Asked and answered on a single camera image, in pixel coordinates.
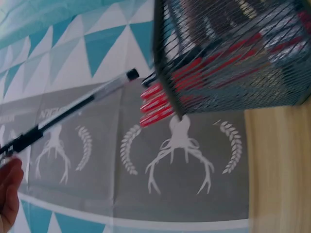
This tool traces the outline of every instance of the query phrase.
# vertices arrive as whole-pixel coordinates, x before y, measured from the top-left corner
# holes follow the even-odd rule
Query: wooden surface
[[[311,100],[245,111],[251,233],[311,233]]]

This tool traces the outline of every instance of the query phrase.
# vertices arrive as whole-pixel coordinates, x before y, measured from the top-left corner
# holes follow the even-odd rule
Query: hand
[[[0,168],[0,233],[7,233],[16,220],[19,208],[17,190],[24,177],[21,165],[20,159],[13,158]]]

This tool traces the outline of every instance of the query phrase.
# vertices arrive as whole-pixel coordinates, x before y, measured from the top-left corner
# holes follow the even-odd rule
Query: mesh pen holder
[[[187,113],[301,104],[311,16],[300,0],[156,0],[156,75]]]

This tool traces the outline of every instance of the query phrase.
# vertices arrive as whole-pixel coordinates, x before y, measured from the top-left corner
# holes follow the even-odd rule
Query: teal triangle pattern
[[[96,222],[90,222],[74,217],[69,217],[66,215],[55,213],[57,222],[63,233],[75,232],[75,233],[103,233],[105,225]]]
[[[34,51],[34,49],[36,48],[36,46],[40,43],[40,41],[43,39],[43,37],[45,36],[45,34],[47,33],[48,28],[42,29],[34,34],[29,35],[29,39],[30,39],[30,49],[29,49],[29,53],[28,53],[28,57],[31,55],[31,53]]]
[[[59,38],[63,35],[71,22],[72,18],[69,18],[53,25],[52,48],[58,42]]]
[[[13,53],[13,61],[17,59],[17,57],[20,55],[25,43],[25,38],[22,40],[19,40],[11,45],[12,47],[12,53]]]
[[[57,46],[50,51],[50,83],[52,84],[63,67],[65,61],[71,54],[72,50],[78,44],[80,38],[73,39],[61,46]]]
[[[6,92],[9,89],[9,86],[16,75],[16,72],[18,71],[19,67],[21,64],[18,64],[16,66],[13,66],[9,69],[8,74],[6,75],[5,82],[4,82],[4,92],[3,92],[3,97],[5,97]]]
[[[88,64],[92,77],[96,73],[99,65],[102,63],[102,60],[105,58],[108,51],[123,32],[124,28],[125,26],[119,26],[84,36]]]
[[[23,82],[23,91],[25,90],[27,84],[29,83],[31,77],[33,76],[35,70],[37,69],[41,58],[44,54],[41,54],[31,60],[27,60],[25,62],[25,69],[24,69],[24,82]]]
[[[165,28],[164,44],[166,44],[166,42],[168,41],[168,39],[170,38],[173,32],[173,23],[172,23],[171,17],[164,20],[164,28]]]
[[[23,200],[22,205],[31,232],[47,232],[52,211],[32,205]]]
[[[6,71],[4,71],[4,72],[2,72],[2,73],[0,74],[0,81],[1,81],[2,78],[5,76],[5,74],[6,74]]]
[[[87,33],[97,23],[107,8],[108,6],[103,6],[94,11],[81,14],[84,33]]]
[[[0,69],[4,65],[7,51],[8,51],[8,47],[5,47],[5,48],[0,50]]]
[[[142,54],[149,66],[153,67],[153,60],[151,54],[151,41],[152,41],[152,27],[153,22],[144,22],[131,24],[131,30],[135,36],[135,39],[140,47]]]
[[[129,21],[146,1],[147,0],[124,0],[119,2],[125,19]]]
[[[21,200],[21,204],[23,206],[23,209],[24,209],[24,213],[25,213],[25,217],[26,217],[26,220],[28,222],[28,226],[29,226],[29,229],[31,228],[31,222],[30,222],[30,204],[29,202],[26,202],[24,200]]]

